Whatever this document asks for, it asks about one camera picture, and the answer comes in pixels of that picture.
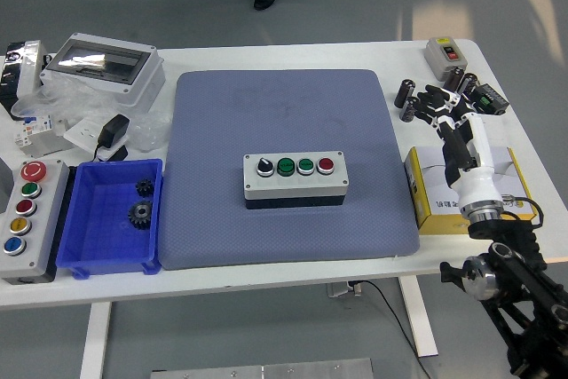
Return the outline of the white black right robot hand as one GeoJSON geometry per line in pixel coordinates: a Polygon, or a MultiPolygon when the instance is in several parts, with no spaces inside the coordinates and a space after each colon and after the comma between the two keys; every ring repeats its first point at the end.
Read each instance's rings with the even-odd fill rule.
{"type": "Polygon", "coordinates": [[[415,116],[443,140],[446,182],[458,194],[461,215],[471,223],[500,218],[503,200],[481,115],[458,93],[434,85],[417,97],[415,116]]]}

